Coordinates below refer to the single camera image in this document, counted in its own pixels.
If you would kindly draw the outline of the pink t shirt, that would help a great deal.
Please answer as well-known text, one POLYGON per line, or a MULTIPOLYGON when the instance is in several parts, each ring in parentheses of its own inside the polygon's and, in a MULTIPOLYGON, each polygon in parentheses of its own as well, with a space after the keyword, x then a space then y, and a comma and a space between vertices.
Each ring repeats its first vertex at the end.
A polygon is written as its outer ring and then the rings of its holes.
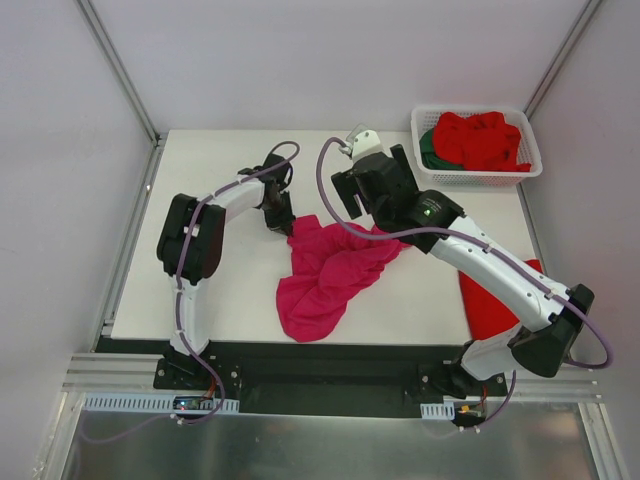
POLYGON ((287 243, 291 274, 279 281, 276 309, 284 333, 298 343, 333 332, 348 303, 379 280, 409 246, 397 239, 369 240, 314 215, 296 219, 287 243))

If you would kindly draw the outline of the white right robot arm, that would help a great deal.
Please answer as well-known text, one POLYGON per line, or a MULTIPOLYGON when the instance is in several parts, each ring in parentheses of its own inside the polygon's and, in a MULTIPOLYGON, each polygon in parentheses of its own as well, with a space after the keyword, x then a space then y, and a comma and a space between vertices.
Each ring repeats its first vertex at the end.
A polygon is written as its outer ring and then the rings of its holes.
POLYGON ((508 371, 555 377, 582 329, 593 292, 553 281, 502 251, 448 196, 419 189, 401 145, 386 151, 369 129, 337 143, 352 165, 331 182, 350 218, 368 213, 377 228, 372 239, 399 240, 455 267, 517 319, 502 333, 467 342, 454 361, 429 373, 432 387, 463 399, 508 371))

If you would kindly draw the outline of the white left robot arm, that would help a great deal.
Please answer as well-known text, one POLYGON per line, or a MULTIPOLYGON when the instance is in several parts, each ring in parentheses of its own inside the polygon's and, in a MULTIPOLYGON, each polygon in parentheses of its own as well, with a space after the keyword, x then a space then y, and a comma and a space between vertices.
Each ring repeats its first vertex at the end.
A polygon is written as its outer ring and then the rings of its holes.
POLYGON ((204 310, 209 280, 222 259, 227 224, 257 209, 269 230, 291 236, 292 179, 291 160, 270 152, 263 164, 240 170, 233 181, 212 193, 178 194, 172 199, 156 247, 173 293, 173 333, 159 364, 166 381, 211 394, 218 388, 212 366, 203 357, 210 343, 204 310))

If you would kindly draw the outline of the white plastic laundry basket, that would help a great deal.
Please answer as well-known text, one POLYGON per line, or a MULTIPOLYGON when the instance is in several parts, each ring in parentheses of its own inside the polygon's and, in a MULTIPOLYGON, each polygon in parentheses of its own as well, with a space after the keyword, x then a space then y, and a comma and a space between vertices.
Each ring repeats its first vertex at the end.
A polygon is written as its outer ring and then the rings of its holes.
POLYGON ((449 186, 511 187, 543 172, 526 115, 477 105, 419 105, 410 116, 416 171, 449 186))

